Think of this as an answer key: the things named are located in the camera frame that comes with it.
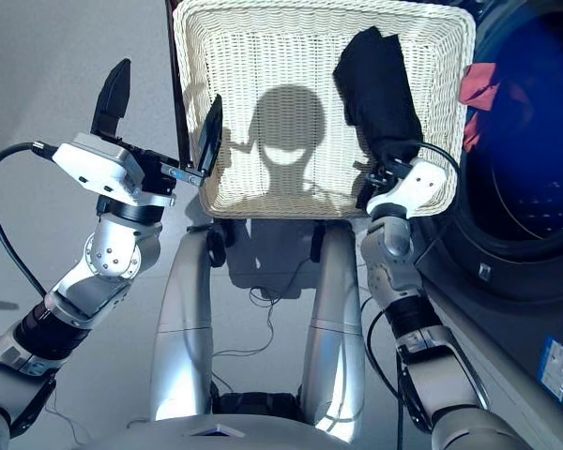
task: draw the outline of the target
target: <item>gray floor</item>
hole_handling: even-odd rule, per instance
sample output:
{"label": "gray floor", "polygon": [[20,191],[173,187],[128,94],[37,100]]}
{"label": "gray floor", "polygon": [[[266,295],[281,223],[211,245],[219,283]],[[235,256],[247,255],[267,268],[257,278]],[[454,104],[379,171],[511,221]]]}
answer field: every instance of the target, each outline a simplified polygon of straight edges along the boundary
{"label": "gray floor", "polygon": [[[163,0],[0,2],[0,149],[35,139],[59,144],[87,131],[103,80],[123,57],[132,61],[132,81],[120,135],[174,157]],[[138,279],[129,301],[92,333],[58,376],[58,409],[85,424],[94,438],[115,433],[148,413],[160,299],[179,239],[201,216],[195,193],[192,187],[178,186],[179,201],[163,219],[159,263]],[[95,201],[96,195],[37,158],[21,155],[0,167],[1,219],[13,245],[46,287],[80,257],[96,224]],[[217,349],[253,348],[266,341],[266,313],[249,302],[246,288],[284,285],[308,254],[308,243],[300,239],[306,231],[293,224],[252,224],[252,236],[260,233],[261,259],[270,263],[247,271],[241,247],[236,250],[240,253],[230,255],[229,265],[215,272],[211,286]],[[287,242],[297,244],[289,247]],[[250,239],[243,245],[250,246]],[[297,288],[287,295],[291,298],[276,307],[276,336],[266,352],[249,359],[216,360],[214,369],[235,389],[296,392],[316,271],[314,264],[305,265]],[[38,301],[0,247],[0,333]],[[374,313],[371,305],[366,323]],[[382,365],[393,377],[393,342],[385,324],[376,342]],[[241,375],[247,368],[249,379]],[[395,429],[395,402],[368,369],[365,424],[355,448],[393,448]],[[410,421],[405,423],[404,440],[405,449],[430,447],[429,437]],[[72,445],[68,424],[43,412],[11,448],[62,450]]]}

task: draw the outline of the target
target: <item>white wicker basket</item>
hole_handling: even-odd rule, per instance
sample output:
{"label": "white wicker basket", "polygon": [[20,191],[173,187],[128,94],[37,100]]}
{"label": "white wicker basket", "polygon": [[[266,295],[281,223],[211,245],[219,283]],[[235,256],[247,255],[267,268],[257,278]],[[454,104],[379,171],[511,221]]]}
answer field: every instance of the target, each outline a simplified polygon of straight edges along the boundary
{"label": "white wicker basket", "polygon": [[[456,7],[391,0],[185,0],[175,43],[191,152],[211,102],[223,98],[223,140],[200,192],[223,218],[341,218],[355,208],[371,166],[332,72],[359,31],[398,34],[425,140],[461,154],[465,106],[459,82],[471,63],[475,25]],[[450,203],[455,176],[416,215]]]}

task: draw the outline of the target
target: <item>black garment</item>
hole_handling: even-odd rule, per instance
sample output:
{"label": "black garment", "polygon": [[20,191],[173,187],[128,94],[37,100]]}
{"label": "black garment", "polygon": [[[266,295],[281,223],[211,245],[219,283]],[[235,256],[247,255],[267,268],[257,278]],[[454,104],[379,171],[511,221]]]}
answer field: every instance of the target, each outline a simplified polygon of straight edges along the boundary
{"label": "black garment", "polygon": [[408,162],[417,155],[415,146],[386,146],[391,140],[423,140],[398,36],[382,37],[374,26],[358,33],[342,52],[334,79],[348,125],[361,129],[377,162]]}

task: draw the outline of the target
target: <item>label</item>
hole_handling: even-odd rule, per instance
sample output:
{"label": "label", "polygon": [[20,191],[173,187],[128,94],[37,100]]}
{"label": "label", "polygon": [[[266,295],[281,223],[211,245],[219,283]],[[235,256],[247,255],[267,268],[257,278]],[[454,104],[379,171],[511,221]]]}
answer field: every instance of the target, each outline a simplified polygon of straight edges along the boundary
{"label": "label", "polygon": [[537,378],[563,403],[563,345],[552,337],[546,339]]}

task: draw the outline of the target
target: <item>clothing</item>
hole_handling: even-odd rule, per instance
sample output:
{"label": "clothing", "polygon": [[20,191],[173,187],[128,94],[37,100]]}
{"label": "clothing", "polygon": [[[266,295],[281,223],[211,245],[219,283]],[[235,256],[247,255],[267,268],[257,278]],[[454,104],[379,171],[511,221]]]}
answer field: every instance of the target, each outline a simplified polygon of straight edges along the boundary
{"label": "clothing", "polygon": [[333,75],[348,125],[360,128],[378,163],[417,155],[415,146],[387,146],[392,140],[423,140],[398,36],[382,37],[374,26],[361,31],[343,50]]}
{"label": "clothing", "polygon": [[489,111],[495,103],[510,104],[509,116],[502,117],[506,134],[516,134],[523,129],[534,114],[532,104],[524,89],[510,80],[500,80],[495,63],[476,63],[467,67],[461,80],[459,101],[477,109],[465,124],[463,148],[471,152],[479,144],[484,131],[496,133],[496,124]]}

